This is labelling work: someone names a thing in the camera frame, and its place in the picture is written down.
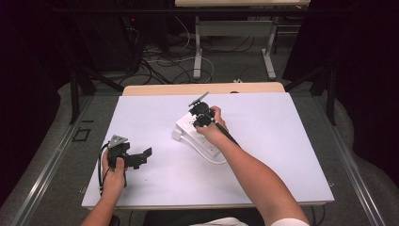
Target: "handheld controller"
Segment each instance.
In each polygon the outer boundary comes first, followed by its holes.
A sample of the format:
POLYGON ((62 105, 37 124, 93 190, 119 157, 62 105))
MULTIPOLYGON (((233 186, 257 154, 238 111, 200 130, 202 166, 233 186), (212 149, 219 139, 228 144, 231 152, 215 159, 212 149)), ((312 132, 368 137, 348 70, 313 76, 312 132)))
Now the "handheld controller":
MULTIPOLYGON (((127 138, 114 135, 108 144, 108 165, 110 168, 115 168, 117 165, 117 158, 121 157, 124 160, 124 167, 134 170, 139 169, 141 164, 147 163, 147 158, 152 155, 152 148, 147 149, 143 153, 131 154, 127 153, 130 149, 130 143, 125 142, 127 138)), ((123 173, 126 186, 126 174, 123 173)))

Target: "right hand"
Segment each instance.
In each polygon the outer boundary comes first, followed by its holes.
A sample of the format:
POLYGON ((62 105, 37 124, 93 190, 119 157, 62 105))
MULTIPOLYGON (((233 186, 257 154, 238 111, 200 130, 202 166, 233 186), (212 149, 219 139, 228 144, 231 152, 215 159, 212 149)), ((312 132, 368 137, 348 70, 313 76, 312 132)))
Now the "right hand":
MULTIPOLYGON (((215 120, 228 131, 226 123, 221 116, 222 110, 218 106, 212 106, 210 109, 215 112, 215 120)), ((197 133, 204 135, 205 138, 214 145, 220 136, 225 136, 213 122, 204 127, 196 126, 196 129, 197 133)))

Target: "table top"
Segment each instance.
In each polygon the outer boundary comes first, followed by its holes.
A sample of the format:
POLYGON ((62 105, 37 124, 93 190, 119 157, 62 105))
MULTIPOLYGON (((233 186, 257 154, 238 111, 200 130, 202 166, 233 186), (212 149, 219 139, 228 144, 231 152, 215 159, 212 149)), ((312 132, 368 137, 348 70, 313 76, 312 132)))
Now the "table top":
POLYGON ((310 0, 176 0, 176 7, 306 6, 310 0))
POLYGON ((214 84, 184 84, 184 85, 149 85, 126 87, 122 96, 153 96, 182 95, 231 92, 285 92, 278 82, 263 83, 214 83, 214 84))
MULTIPOLYGON (((175 122, 205 90, 210 94, 202 101, 222 108, 237 142, 271 167, 299 204, 334 200, 291 96, 281 84, 161 85, 126 88, 105 136, 104 143, 113 135, 128 137, 129 154, 152 147, 147 164, 126 172, 128 186, 117 208, 253 206, 228 164, 212 164, 171 137, 175 122), (240 93, 226 94, 232 91, 240 93)), ((215 160, 223 158, 220 154, 215 160)), ((96 167, 82 206, 91 208, 99 199, 96 167)))

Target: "black cable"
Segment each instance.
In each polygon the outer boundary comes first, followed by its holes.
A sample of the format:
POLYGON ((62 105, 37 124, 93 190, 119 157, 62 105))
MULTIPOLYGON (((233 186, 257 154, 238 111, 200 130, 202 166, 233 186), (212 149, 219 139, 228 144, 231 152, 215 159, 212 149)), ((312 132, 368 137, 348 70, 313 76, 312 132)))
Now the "black cable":
POLYGON ((234 142, 238 147, 240 147, 240 145, 238 144, 238 142, 230 135, 230 133, 217 121, 215 120, 214 117, 210 116, 209 114, 205 113, 205 112, 201 112, 203 115, 205 115, 206 117, 208 117, 216 126, 217 128, 219 128, 219 130, 232 142, 234 142))
POLYGON ((316 213, 314 211, 313 206, 311 206, 311 226, 316 226, 316 213))
POLYGON ((104 178, 103 178, 102 172, 101 172, 102 157, 103 157, 103 151, 104 151, 105 148, 108 147, 108 144, 109 143, 104 144, 104 146, 101 148, 101 150, 99 152, 99 161, 97 163, 97 170, 98 170, 98 176, 99 176, 99 186, 100 186, 100 194, 101 195, 103 194, 103 185, 104 185, 104 178))
POLYGON ((322 205, 322 207, 323 207, 323 215, 322 215, 322 218, 320 219, 320 221, 318 223, 316 223, 316 226, 320 226, 326 217, 326 206, 322 205))
POLYGON ((317 222, 316 212, 314 210, 314 207, 311 206, 311 216, 312 216, 311 226, 320 226, 323 223, 323 221, 326 217, 326 206, 322 205, 322 207, 323 207, 323 215, 322 215, 321 219, 317 222))

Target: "power cord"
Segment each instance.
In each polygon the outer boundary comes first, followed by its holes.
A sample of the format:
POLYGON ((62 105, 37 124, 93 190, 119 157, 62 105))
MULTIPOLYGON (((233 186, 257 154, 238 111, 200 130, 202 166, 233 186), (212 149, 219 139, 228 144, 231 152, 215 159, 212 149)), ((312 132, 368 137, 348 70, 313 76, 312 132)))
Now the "power cord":
POLYGON ((178 130, 178 129, 174 129, 173 133, 172 133, 172 137, 178 141, 180 141, 181 139, 187 141, 191 146, 193 146, 193 148, 206 160, 208 160, 209 162, 213 163, 213 164, 217 164, 217 165, 222 165, 227 163, 227 161, 222 161, 222 162, 216 162, 210 158, 208 158, 205 154, 203 154, 203 152, 197 148, 197 146, 195 144, 193 144, 190 140, 188 140, 186 137, 184 137, 183 132, 178 130))
POLYGON ((99 187, 100 187, 100 195, 103 195, 103 188, 104 188, 104 180, 105 180, 105 176, 106 174, 109 172, 110 168, 106 171, 104 177, 102 176, 101 173, 101 165, 102 165, 102 157, 103 157, 103 151, 105 148, 108 147, 109 143, 104 144, 104 146, 101 148, 100 152, 99 152, 99 161, 97 163, 97 170, 98 170, 98 176, 99 176, 99 187))

